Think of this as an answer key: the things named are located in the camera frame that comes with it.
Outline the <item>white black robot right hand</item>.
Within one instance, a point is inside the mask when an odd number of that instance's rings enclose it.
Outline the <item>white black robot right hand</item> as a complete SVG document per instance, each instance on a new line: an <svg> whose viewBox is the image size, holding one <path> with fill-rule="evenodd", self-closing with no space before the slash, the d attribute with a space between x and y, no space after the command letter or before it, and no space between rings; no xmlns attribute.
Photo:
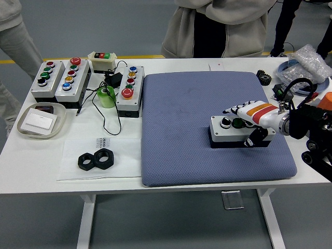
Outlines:
<svg viewBox="0 0 332 249"><path fill-rule="evenodd" d="M236 105L223 111L223 114L233 113L241 119L258 126L250 136L245 140L246 147L254 147L260 143L267 135L268 128L274 129L283 135L286 135L286 121L288 113L279 113L279 108L263 101L247 101L242 105Z"/></svg>

